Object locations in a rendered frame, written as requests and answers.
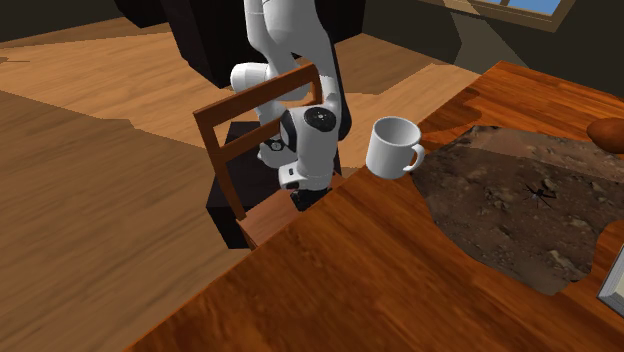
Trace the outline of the black robot stand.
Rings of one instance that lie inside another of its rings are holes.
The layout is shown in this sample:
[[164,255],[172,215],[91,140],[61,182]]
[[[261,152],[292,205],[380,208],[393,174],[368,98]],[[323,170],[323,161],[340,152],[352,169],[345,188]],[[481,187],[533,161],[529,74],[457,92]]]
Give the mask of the black robot stand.
[[227,162],[235,191],[245,210],[239,221],[217,181],[213,182],[206,209],[226,246],[256,248],[300,215],[290,192],[279,186],[278,171],[257,158],[256,148]]

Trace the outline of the white mug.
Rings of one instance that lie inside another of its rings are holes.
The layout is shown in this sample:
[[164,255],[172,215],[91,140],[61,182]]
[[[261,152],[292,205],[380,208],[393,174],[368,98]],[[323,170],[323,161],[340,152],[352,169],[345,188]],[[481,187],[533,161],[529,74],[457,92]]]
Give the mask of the white mug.
[[368,170],[382,179],[398,179],[418,168],[425,157],[422,133],[410,120],[387,116],[372,128],[366,155]]

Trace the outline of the brown wooden table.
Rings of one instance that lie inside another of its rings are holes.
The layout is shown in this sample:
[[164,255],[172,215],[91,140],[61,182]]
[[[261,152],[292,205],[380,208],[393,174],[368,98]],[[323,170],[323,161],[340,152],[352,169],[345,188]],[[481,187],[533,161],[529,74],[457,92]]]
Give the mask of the brown wooden table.
[[624,352],[596,297],[624,244],[548,296],[467,256],[409,177],[360,169],[125,352]]

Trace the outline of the brown wooden chair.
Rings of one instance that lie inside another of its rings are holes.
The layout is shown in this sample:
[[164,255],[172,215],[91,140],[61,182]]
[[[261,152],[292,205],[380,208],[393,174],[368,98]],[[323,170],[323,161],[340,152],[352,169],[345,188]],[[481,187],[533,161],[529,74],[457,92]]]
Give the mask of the brown wooden chair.
[[[298,87],[307,87],[312,100],[302,107],[272,113],[268,123],[229,143],[218,143],[214,131],[217,125]],[[275,134],[282,140],[273,148],[294,151],[297,157],[296,161],[285,164],[278,171],[282,189],[290,193],[296,189],[333,189],[344,181],[337,151],[337,143],[345,138],[339,130],[340,108],[337,81],[320,75],[309,63],[194,112],[220,189],[239,221],[245,218],[245,210],[235,191],[227,162],[257,145],[269,144]]]

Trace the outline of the brown rocky print mat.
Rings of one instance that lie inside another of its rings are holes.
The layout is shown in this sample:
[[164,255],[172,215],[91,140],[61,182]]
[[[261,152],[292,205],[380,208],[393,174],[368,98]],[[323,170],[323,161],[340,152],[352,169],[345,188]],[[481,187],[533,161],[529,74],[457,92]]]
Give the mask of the brown rocky print mat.
[[624,160],[591,142],[474,126],[411,177],[467,255],[548,295],[586,277],[599,235],[624,220]]

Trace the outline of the wooden framed window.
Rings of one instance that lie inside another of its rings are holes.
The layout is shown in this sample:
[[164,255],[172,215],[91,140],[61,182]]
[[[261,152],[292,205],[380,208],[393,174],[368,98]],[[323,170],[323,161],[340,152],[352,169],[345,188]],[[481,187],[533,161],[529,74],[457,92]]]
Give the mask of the wooden framed window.
[[557,31],[576,0],[420,0],[483,18],[550,33]]

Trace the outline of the brown round object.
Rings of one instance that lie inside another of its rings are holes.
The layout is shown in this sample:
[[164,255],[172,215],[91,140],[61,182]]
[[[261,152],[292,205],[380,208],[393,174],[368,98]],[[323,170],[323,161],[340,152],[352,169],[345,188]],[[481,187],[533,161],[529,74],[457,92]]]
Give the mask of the brown round object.
[[624,154],[624,119],[604,118],[592,122],[586,129],[591,141],[606,152]]

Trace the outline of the grey framed picture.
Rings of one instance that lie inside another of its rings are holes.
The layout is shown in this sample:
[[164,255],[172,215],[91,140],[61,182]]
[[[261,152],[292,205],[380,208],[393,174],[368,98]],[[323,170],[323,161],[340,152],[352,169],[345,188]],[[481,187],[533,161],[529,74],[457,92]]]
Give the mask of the grey framed picture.
[[624,318],[624,245],[616,255],[596,298]]

